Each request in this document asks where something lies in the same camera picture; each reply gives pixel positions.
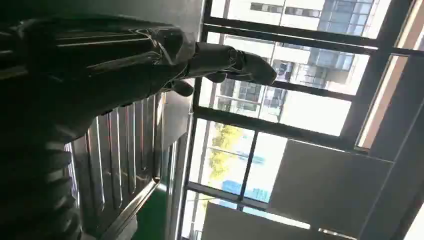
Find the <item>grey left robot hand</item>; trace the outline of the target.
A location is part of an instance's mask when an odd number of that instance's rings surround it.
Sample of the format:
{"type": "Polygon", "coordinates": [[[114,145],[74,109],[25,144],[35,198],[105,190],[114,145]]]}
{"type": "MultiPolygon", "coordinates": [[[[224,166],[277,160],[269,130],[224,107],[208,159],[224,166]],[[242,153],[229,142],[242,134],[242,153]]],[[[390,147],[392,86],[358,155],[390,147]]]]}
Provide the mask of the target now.
{"type": "Polygon", "coordinates": [[[198,42],[179,27],[122,16],[32,18],[0,24],[0,144],[69,143],[95,117],[174,91],[185,79],[270,85],[260,56],[198,42]]]}

